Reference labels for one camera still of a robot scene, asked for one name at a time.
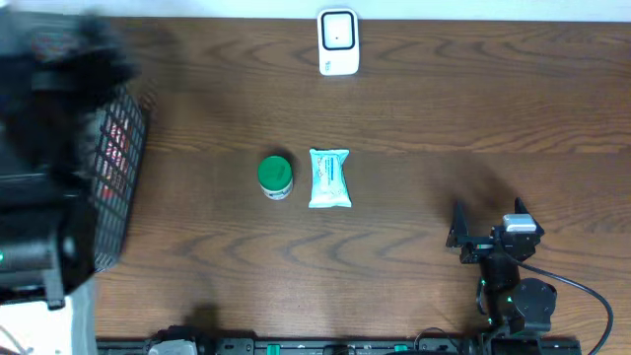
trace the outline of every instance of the wire mesh basket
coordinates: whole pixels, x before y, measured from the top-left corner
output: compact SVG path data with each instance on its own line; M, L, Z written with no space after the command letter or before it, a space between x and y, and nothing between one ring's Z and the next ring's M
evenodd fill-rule
M32 49L43 60L77 45L74 17L25 14ZM95 269L114 266L126 237L138 170L147 140L143 110L124 87L113 102L88 114L86 171L93 176L93 202L99 212L95 235Z

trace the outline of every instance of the black cable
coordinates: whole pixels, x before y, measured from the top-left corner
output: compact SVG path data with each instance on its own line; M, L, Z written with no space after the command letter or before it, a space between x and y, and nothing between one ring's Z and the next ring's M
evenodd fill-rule
M455 341L452 340L452 338L450 337L449 334L447 334L446 331L440 329L439 327L435 327L435 326L430 326L428 328L423 329L420 333L418 333L418 335L416 335L416 338L414 339L414 349L416 350L420 350L419 347L421 346L421 344L418 344L418 341L420 339L423 338L423 334L430 331L430 330L437 330L439 332L441 332L442 334L444 334L447 337L447 340L454 346L454 348L456 349L456 352L459 354L460 353L460 347L456 344Z
M581 291L584 291L590 295L592 295L593 297L595 297L597 300L599 300L602 305L604 306L604 308L607 310L607 327L604 329L604 333L602 334L602 336L600 337L600 340L598 341L598 343L596 344L596 346L594 347L594 349L592 349L592 351L590 351L590 355L596 355L597 352L600 350L600 348L602 347L602 345L604 345L604 343L607 341L607 338L609 337L609 335L611 334L611 329L613 328L613 310L611 309L611 306L609 305L609 302L603 297L601 296L598 292L592 290L591 288L584 286L576 281L572 281L570 279L567 279L563 276L559 276L557 274L554 274L552 272L549 271L545 271L542 270L540 268L536 268L534 266L530 266L528 264L525 264L517 259L515 259L514 257L510 256L507 252L505 252L506 257L508 258L508 260L520 267L523 267L526 270L530 270L532 272L536 272L538 274L541 274L543 276L547 276L549 278L553 278L557 281L561 281L563 283L566 283L568 285L574 286L576 288L578 288Z

